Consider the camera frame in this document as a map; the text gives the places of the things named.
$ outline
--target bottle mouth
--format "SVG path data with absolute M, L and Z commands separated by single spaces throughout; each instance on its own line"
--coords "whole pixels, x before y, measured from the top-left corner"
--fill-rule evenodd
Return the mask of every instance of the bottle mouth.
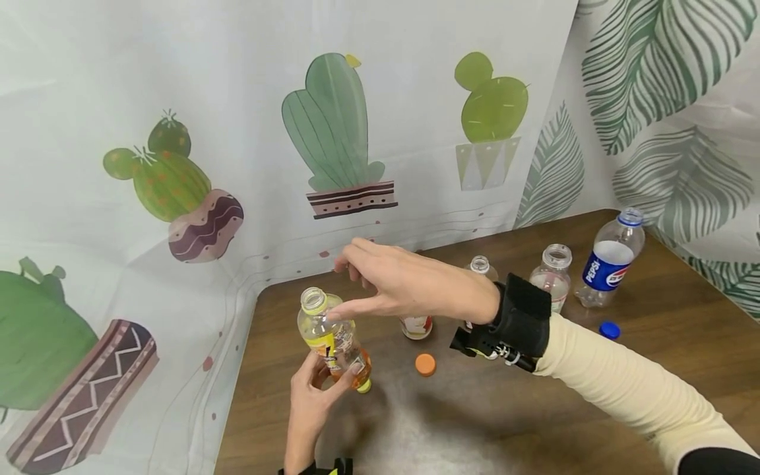
M 301 294 L 301 308 L 307 315 L 319 315 L 327 307 L 327 295 L 319 287 L 309 287 Z
M 491 268 L 488 258 L 484 255 L 476 255 L 470 263 L 470 269 L 478 274 L 485 274 Z
M 644 213 L 634 207 L 627 207 L 618 215 L 618 222 L 630 227 L 640 226 L 644 222 Z
M 543 262 L 553 268 L 567 268 L 572 262 L 572 251 L 564 244 L 549 245 L 543 251 Z

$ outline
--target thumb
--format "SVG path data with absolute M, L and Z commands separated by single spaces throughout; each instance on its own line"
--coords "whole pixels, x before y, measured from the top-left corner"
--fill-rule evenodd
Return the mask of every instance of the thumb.
M 378 314 L 384 308 L 386 298 L 382 295 L 369 297 L 368 299 L 355 299 L 343 302 L 328 313 L 328 320 L 351 320 L 354 317 L 367 314 Z
M 325 397 L 328 399 L 329 404 L 333 404 L 340 396 L 344 395 L 346 391 L 353 387 L 353 382 L 356 380 L 356 375 L 362 370 L 362 366 L 359 363 L 354 363 L 351 367 L 343 373 L 338 379 L 337 383 L 332 385 L 327 391 L 325 391 Z

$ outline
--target cactus print curtain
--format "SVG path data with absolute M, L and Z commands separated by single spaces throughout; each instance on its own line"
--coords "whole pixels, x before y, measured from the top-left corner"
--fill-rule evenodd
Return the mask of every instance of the cactus print curtain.
M 213 473 L 265 287 L 354 236 L 417 250 L 553 219 L 545 173 L 521 196 L 574 11 L 0 6 L 0 473 Z M 575 187 L 578 143 L 546 156 L 566 147 Z

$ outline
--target pepsi bottle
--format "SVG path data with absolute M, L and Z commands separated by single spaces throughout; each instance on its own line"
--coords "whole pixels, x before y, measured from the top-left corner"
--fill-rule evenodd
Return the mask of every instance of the pepsi bottle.
M 581 275 L 581 286 L 575 291 L 584 307 L 604 307 L 612 302 L 629 265 L 644 248 L 643 220 L 642 212 L 628 207 L 599 230 Z

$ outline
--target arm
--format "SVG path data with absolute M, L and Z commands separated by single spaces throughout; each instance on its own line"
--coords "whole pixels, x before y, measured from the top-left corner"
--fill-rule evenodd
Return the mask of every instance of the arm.
M 285 464 L 280 475 L 350 475 L 350 461 L 337 460 L 334 470 L 320 470 L 314 462 L 317 439 L 325 427 L 330 408 L 353 384 L 355 369 L 346 371 L 327 390 L 322 385 L 330 370 L 322 358 L 310 351 L 301 368 L 290 379 L 290 418 L 287 427 Z
M 757 457 L 691 385 L 662 366 L 562 316 L 549 321 L 549 344 L 536 375 L 551 376 L 652 442 L 668 471 L 698 448 Z
M 351 280 L 361 280 L 376 294 L 335 307 L 330 319 L 440 315 L 489 325 L 501 314 L 502 296 L 484 276 L 401 248 L 356 238 L 335 259 L 335 271 L 348 271 Z M 654 443 L 669 470 L 676 470 L 684 456 L 682 465 L 693 465 L 711 457 L 705 455 L 707 451 L 720 451 L 698 450 L 703 447 L 736 450 L 738 454 L 734 454 L 747 454 L 751 464 L 760 464 L 757 454 L 712 405 L 662 366 L 560 315 L 553 315 L 548 325 L 546 320 L 534 319 L 534 328 L 530 321 L 514 323 L 521 331 L 502 334 L 502 340 L 539 358 L 538 375 L 562 380 L 586 401 L 639 431 Z M 733 467 L 743 460 L 732 460 L 728 470 L 742 473 Z M 748 473 L 760 473 L 757 467 L 750 470 L 754 472 Z

